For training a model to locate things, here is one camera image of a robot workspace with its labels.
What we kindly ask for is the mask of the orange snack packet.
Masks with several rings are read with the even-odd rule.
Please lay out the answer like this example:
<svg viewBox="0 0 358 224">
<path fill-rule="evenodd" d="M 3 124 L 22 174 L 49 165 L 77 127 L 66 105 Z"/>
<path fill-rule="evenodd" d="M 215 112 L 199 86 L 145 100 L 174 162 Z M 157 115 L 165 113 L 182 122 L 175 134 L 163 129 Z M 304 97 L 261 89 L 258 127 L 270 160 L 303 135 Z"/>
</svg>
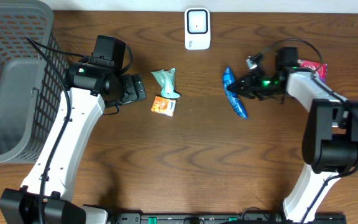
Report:
<svg viewBox="0 0 358 224">
<path fill-rule="evenodd" d="M 173 117 L 176 107 L 176 100 L 156 96 L 152 103 L 151 112 Z"/>
</svg>

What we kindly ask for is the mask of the mint green snack packet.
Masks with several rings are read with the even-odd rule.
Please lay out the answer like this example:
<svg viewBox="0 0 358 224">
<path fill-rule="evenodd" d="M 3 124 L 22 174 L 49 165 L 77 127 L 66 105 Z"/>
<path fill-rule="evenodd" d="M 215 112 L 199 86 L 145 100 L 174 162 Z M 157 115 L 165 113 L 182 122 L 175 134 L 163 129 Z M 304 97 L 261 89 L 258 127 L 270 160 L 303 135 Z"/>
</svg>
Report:
<svg viewBox="0 0 358 224">
<path fill-rule="evenodd" d="M 164 98 L 177 99 L 180 94 L 175 91 L 175 68 L 151 72 L 161 86 L 161 95 Z"/>
</svg>

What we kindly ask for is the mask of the blue Oreo cookie packet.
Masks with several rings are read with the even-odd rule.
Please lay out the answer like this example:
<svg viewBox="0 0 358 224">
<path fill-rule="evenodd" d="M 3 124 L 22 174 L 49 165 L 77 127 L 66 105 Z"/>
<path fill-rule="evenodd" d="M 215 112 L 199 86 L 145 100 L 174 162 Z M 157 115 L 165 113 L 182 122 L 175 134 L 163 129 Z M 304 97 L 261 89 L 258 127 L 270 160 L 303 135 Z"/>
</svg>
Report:
<svg viewBox="0 0 358 224">
<path fill-rule="evenodd" d="M 247 110 L 245 109 L 242 101 L 238 98 L 237 94 L 229 91 L 227 88 L 230 84 L 235 82 L 234 74 L 230 67 L 226 67 L 223 73 L 223 88 L 234 112 L 243 119 L 248 119 Z"/>
</svg>

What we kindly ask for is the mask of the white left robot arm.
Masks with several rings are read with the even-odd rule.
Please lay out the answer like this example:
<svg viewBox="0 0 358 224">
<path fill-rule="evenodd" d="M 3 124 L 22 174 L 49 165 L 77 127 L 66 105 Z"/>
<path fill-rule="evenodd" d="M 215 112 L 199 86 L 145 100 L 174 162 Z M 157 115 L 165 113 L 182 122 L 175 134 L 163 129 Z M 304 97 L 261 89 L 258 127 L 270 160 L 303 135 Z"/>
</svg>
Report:
<svg viewBox="0 0 358 224">
<path fill-rule="evenodd" d="M 0 209 L 7 223 L 113 223 L 96 205 L 72 203 L 90 134 L 106 108 L 146 98 L 142 78 L 121 67 L 76 62 L 66 70 L 63 101 L 46 143 L 20 189 L 5 189 Z"/>
</svg>

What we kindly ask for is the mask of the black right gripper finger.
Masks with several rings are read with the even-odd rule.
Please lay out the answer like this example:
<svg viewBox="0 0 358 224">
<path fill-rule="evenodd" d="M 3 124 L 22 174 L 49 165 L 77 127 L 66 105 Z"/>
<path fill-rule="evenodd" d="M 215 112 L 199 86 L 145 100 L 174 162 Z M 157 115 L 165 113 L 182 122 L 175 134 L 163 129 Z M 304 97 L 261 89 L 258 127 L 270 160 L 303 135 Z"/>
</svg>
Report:
<svg viewBox="0 0 358 224">
<path fill-rule="evenodd" d="M 236 94 L 237 96 L 243 96 L 245 98 L 248 98 L 248 99 L 253 99 L 254 98 L 254 95 L 252 94 L 251 91 L 248 91 L 248 90 L 243 90 L 243 89 L 231 89 L 229 90 L 229 92 L 233 93 L 233 94 Z"/>
<path fill-rule="evenodd" d="M 254 76 L 244 75 L 234 83 L 230 84 L 230 90 L 246 90 L 253 85 Z"/>
</svg>

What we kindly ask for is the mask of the purple red snack packet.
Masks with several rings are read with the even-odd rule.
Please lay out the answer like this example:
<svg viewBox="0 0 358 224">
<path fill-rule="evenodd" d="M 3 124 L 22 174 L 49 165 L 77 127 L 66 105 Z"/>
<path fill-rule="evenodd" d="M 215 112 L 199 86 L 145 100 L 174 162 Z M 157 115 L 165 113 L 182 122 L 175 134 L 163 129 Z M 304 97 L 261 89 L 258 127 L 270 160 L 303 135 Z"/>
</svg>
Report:
<svg viewBox="0 0 358 224">
<path fill-rule="evenodd" d="M 300 67 L 302 68 L 310 68 L 312 70 L 316 70 L 319 75 L 319 79 L 323 83 L 326 83 L 326 75 L 328 71 L 328 65 L 326 63 L 313 62 L 310 60 L 303 60 L 303 59 L 298 59 L 297 62 L 300 64 Z"/>
</svg>

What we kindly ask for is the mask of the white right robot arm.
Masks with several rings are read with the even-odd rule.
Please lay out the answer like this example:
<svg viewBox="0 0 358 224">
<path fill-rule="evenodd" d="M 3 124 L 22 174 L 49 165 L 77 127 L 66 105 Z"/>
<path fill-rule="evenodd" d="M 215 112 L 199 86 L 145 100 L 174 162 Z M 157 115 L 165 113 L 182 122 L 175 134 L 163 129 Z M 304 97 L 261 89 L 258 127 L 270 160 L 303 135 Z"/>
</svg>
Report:
<svg viewBox="0 0 358 224">
<path fill-rule="evenodd" d="M 282 211 L 262 217 L 269 223 L 335 223 L 343 218 L 316 216 L 330 188 L 358 171 L 358 101 L 348 100 L 325 84 L 318 72 L 301 65 L 296 47 L 275 53 L 275 74 L 266 77 L 262 52 L 247 59 L 249 72 L 236 79 L 231 68 L 223 73 L 223 88 L 234 111 L 248 118 L 241 96 L 260 101 L 290 96 L 308 112 L 301 152 L 305 162 Z"/>
</svg>

